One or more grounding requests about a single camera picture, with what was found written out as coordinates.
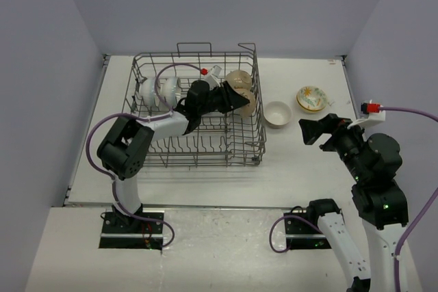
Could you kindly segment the beige floral bowl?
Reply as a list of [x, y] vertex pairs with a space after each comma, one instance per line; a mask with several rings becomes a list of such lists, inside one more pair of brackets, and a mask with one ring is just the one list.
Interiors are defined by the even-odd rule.
[[286, 127], [293, 117], [290, 106], [281, 101], [269, 102], [264, 107], [263, 114], [266, 124], [273, 129]]
[[250, 90], [252, 87], [252, 77], [244, 70], [234, 70], [228, 73], [225, 81], [233, 89]]
[[237, 110], [237, 113], [242, 117], [242, 118], [248, 118], [250, 117], [253, 112], [255, 111], [256, 108], [256, 99], [254, 94], [247, 89], [244, 88], [238, 88], [235, 90], [238, 94], [240, 94], [241, 96], [245, 97], [247, 100], [249, 100], [249, 104], [239, 108]]

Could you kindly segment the white green floral bowl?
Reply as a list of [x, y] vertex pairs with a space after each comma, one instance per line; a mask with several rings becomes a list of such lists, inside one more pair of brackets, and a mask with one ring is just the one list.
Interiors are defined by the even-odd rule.
[[326, 93], [313, 85], [301, 87], [296, 93], [296, 102], [304, 112], [310, 114], [319, 113], [329, 105]]

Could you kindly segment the beige floral bowl front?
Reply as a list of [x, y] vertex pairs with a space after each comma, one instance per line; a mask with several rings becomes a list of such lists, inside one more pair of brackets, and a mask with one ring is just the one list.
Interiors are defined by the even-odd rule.
[[293, 117], [290, 106], [281, 101], [269, 102], [264, 107], [263, 114], [266, 124], [273, 129], [286, 127]]

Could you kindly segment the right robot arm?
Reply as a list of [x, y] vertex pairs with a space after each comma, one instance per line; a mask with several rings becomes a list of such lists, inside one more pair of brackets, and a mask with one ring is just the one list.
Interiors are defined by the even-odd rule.
[[369, 113], [351, 120], [327, 114], [320, 120], [299, 120], [303, 142], [314, 144], [328, 134], [320, 149], [336, 152], [355, 180], [352, 201], [365, 229], [369, 259], [365, 260], [345, 227], [342, 212], [332, 199], [311, 201], [305, 224], [322, 232], [345, 275], [349, 291], [408, 291], [406, 269], [396, 254], [409, 221], [407, 199], [394, 177], [402, 165], [400, 145], [392, 137], [375, 133], [365, 139], [366, 128], [385, 121], [385, 114]]

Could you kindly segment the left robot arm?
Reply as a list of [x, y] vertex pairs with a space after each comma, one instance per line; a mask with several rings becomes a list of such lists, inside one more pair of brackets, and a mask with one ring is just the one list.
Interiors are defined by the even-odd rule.
[[106, 136], [97, 148], [101, 160], [100, 171], [112, 180], [113, 210], [118, 224], [128, 233], [137, 231], [142, 221], [142, 203], [138, 195], [136, 174], [153, 142], [179, 137], [193, 132], [205, 114], [218, 111], [227, 114], [250, 105], [243, 92], [233, 89], [226, 81], [210, 88], [208, 82], [196, 80], [175, 109], [161, 116], [140, 118], [131, 114], [113, 114], [98, 123], [102, 125], [114, 118]]

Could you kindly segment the beige floral bowl back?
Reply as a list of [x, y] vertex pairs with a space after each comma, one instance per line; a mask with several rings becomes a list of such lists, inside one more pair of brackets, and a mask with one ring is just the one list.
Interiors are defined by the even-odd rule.
[[244, 70], [234, 70], [228, 73], [225, 81], [233, 89], [250, 90], [252, 87], [252, 77]]

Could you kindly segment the white blue-striped bowl middle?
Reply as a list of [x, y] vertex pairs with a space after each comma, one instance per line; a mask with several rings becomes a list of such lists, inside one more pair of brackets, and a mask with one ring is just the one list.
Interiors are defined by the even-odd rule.
[[161, 87], [161, 95], [164, 97], [165, 102], [172, 108], [177, 106], [181, 98], [181, 93], [181, 81], [178, 77], [168, 78]]

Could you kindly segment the white blue-striped bowl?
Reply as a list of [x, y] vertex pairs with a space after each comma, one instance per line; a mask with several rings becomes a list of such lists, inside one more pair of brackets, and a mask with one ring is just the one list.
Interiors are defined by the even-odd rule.
[[181, 98], [181, 93], [181, 81], [178, 77], [168, 78], [161, 87], [161, 95], [164, 97], [165, 102], [172, 108], [177, 106]]
[[159, 98], [155, 91], [155, 78], [145, 79], [139, 87], [139, 94], [142, 97], [144, 104], [148, 107], [157, 107]]

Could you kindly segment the white blue-striped bowl left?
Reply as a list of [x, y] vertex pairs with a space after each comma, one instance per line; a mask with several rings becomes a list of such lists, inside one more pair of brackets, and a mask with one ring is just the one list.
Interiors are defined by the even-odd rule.
[[139, 87], [139, 94], [142, 97], [144, 104], [148, 107], [157, 107], [159, 98], [155, 91], [155, 78], [145, 79]]

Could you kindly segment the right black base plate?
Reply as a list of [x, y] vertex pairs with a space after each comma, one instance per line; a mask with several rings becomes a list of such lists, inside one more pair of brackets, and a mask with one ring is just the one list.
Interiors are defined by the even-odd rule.
[[331, 245], [324, 235], [300, 220], [285, 219], [284, 227], [288, 250], [331, 249]]

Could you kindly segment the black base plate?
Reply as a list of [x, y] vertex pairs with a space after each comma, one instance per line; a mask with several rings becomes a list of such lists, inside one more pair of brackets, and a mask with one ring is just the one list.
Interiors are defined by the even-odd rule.
[[300, 220], [285, 219], [284, 227], [288, 250], [331, 249], [331, 245], [324, 235]]
[[99, 239], [99, 249], [159, 250], [164, 244], [160, 222], [123, 217], [119, 212], [106, 211]]

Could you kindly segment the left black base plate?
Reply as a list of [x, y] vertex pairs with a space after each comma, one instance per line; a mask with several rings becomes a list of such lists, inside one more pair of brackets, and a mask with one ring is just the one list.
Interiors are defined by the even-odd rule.
[[159, 250], [164, 244], [160, 222], [123, 217], [119, 212], [106, 211], [99, 239], [99, 249]]

